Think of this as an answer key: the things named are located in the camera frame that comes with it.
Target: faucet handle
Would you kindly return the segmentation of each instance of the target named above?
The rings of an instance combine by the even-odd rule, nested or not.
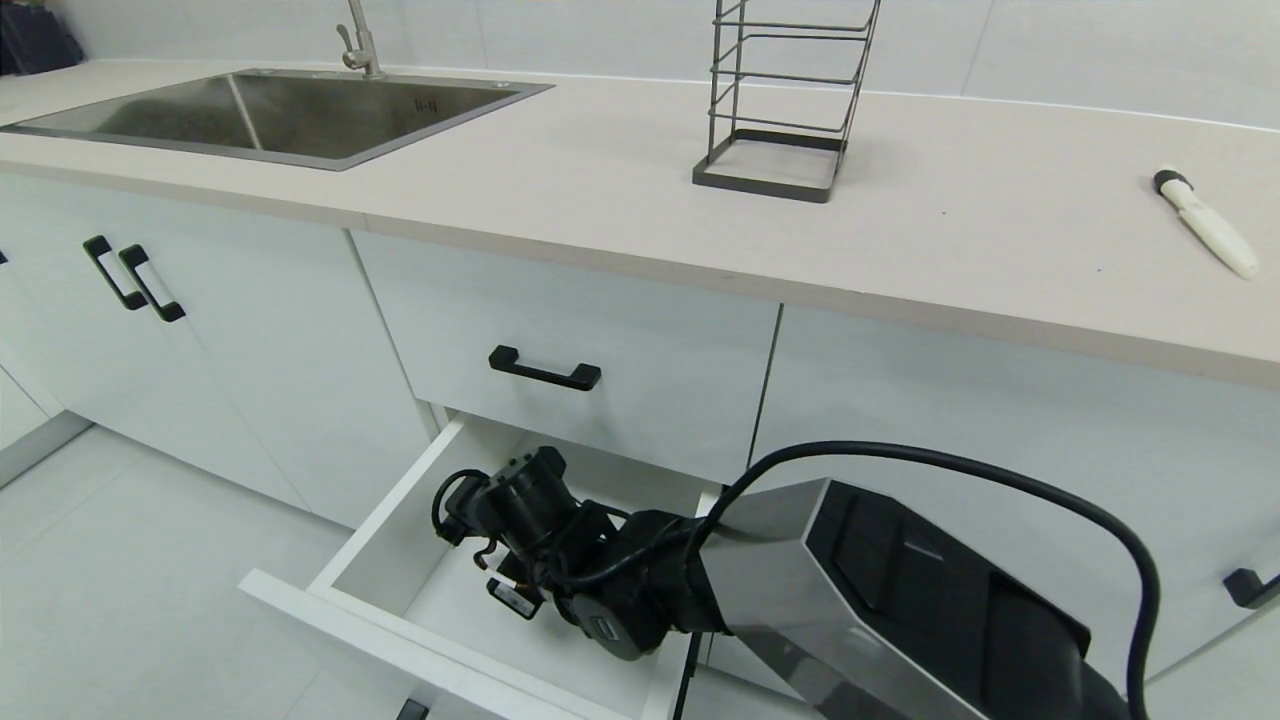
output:
[[[347,53],[355,53],[356,49],[351,45],[351,33],[347,31],[347,26],[338,23],[338,35],[340,35],[342,41],[347,44]]]

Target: stainless steel sink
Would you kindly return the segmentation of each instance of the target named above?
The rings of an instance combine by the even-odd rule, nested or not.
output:
[[[346,170],[552,86],[243,70],[0,128]]]

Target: kitchen counter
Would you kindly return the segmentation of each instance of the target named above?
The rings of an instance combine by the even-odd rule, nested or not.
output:
[[[6,78],[0,123],[244,67],[96,61]],[[407,72],[557,87],[342,173],[8,133],[0,172],[1280,388],[1280,233],[1266,215],[1277,132],[867,94],[840,187],[812,205],[690,182],[707,150],[701,83]],[[744,109],[829,119],[842,97],[748,88]],[[1165,163],[1254,246],[1254,281],[1152,191]]]

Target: drawer handle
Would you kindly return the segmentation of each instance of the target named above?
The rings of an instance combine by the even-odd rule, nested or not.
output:
[[[1222,580],[1231,600],[1247,610],[1262,610],[1272,600],[1280,598],[1280,577],[1263,584],[1253,570],[1240,568]]]
[[[102,236],[91,237],[84,241],[84,254],[93,261],[93,266],[97,268],[97,272],[102,275],[102,279],[106,281],[106,284],[111,287],[111,292],[115,293],[115,299],[120,301],[120,305],[124,305],[125,310],[137,310],[138,307],[143,307],[147,304],[147,299],[142,297],[141,292],[133,291],[124,295],[120,292],[120,286],[115,284],[111,275],[106,274],[106,268],[102,266],[101,258],[110,251],[111,243]]]
[[[516,360],[520,360],[520,351],[506,345],[494,347],[493,352],[489,354],[489,366],[499,373],[509,373],[531,380],[541,380],[582,392],[591,389],[595,387],[595,383],[600,382],[600,369],[595,365],[580,363],[577,368],[573,368],[572,374],[559,375],[527,365],[520,365]]]
[[[406,700],[404,706],[401,707],[399,715],[396,716],[396,720],[426,720],[429,714],[430,711],[426,706],[419,705],[412,700]]]
[[[142,288],[142,295],[146,296],[147,302],[155,309],[156,315],[160,315],[160,319],[166,323],[186,318],[187,311],[182,309],[182,305],[178,305],[177,300],[160,305],[156,301],[156,296],[151,293],[151,288],[147,287],[147,283],[142,282],[142,275],[138,274],[138,265],[150,259],[147,258],[147,251],[142,250],[141,245],[131,245],[120,251],[120,260],[124,260],[124,268],[129,270],[133,282],[138,283],[138,287]]]

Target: black cable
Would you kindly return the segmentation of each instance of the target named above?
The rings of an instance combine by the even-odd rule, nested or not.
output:
[[[741,496],[742,492],[751,486],[751,483],[760,479],[762,475],[783,462],[823,455],[886,457],[890,460],[932,465],[943,470],[973,475],[975,478],[989,480],[1038,497],[1065,510],[1070,510],[1071,512],[1075,512],[1076,515],[1092,521],[1115,536],[1115,538],[1124,544],[1125,550],[1129,551],[1134,565],[1138,568],[1138,577],[1142,580],[1142,601],[1138,606],[1138,619],[1133,628],[1133,641],[1129,644],[1129,664],[1125,680],[1129,691],[1129,716],[1132,720],[1148,720],[1147,700],[1143,685],[1147,675],[1147,656],[1151,652],[1151,641],[1156,634],[1156,619],[1160,615],[1160,573],[1156,569],[1156,561],[1151,556],[1151,551],[1147,550],[1147,546],[1143,544],[1137,533],[1120,521],[1119,518],[1097,505],[1051,484],[1014,473],[1012,470],[997,468],[996,465],[988,465],[978,460],[970,460],[968,457],[960,457],[957,455],[948,455],[946,452],[937,452],[922,447],[883,442],[826,441],[783,447],[782,450],[765,455],[754,465],[748,468],[746,473],[730,486],[719,500],[716,501],[710,512],[708,512],[707,516],[703,518],[703,520],[696,525],[694,533],[689,536],[684,556],[686,582],[690,582],[689,568],[694,553],[701,548],[703,543],[707,542],[707,538],[710,536],[712,530],[716,529],[716,525],[719,523],[728,506],[737,500],[739,496]]]
[[[440,487],[435,491],[435,497],[431,498],[431,528],[435,529],[435,534],[439,537],[444,536],[444,525],[440,523],[440,505],[444,502],[444,493],[449,492],[453,483],[461,480],[462,478],[479,478],[481,480],[488,480],[489,475],[476,470],[475,468],[467,468],[466,470],[458,470],[448,478],[444,478],[444,482],[440,483]]]
[[[676,527],[682,520],[685,520],[685,518],[676,518],[676,519],[671,520],[660,530],[658,530],[658,534],[655,534],[652,541],[646,542],[643,547],[639,547],[639,548],[628,552],[627,555],[620,557],[618,560],[616,560],[614,562],[609,564],[608,566],[602,568],[602,569],[596,570],[595,573],[591,573],[590,575],[566,577],[563,574],[564,573],[564,568],[563,568],[563,556],[561,555],[561,546],[562,546],[563,538],[570,534],[568,530],[575,525],[575,523],[571,521],[570,525],[568,525],[568,528],[566,528],[564,532],[561,532],[559,537],[556,538],[557,542],[552,544],[550,557],[548,559],[548,562],[547,562],[547,573],[548,573],[548,575],[550,577],[552,580],[554,580],[556,583],[558,583],[561,585],[564,585],[566,588],[579,589],[579,588],[585,588],[585,587],[589,587],[589,585],[594,585],[596,583],[602,583],[604,580],[608,580],[613,575],[617,575],[622,570],[626,570],[627,568],[630,568],[630,566],[635,565],[636,562],[644,560],[650,553],[653,553],[655,550],[658,550],[659,547],[662,547],[662,546],[664,546],[664,544],[667,544],[667,543],[669,543],[672,541],[678,541],[678,539],[684,538],[686,534],[689,534],[690,532],[692,532],[692,528],[686,528],[686,529],[684,529],[681,532],[668,534],[668,532],[671,530],[671,528]]]
[[[622,518],[623,520],[631,519],[631,514],[627,512],[626,510],[618,510],[617,507],[613,507],[612,505],[605,505],[603,502],[596,502],[595,505],[598,505],[600,510],[604,510],[605,512],[613,515],[614,518]]]
[[[484,561],[484,557],[486,555],[493,555],[494,552],[498,552],[498,541],[489,538],[489,544],[477,550],[476,553],[471,556],[471,561],[476,564],[476,568],[488,571],[489,564]]]

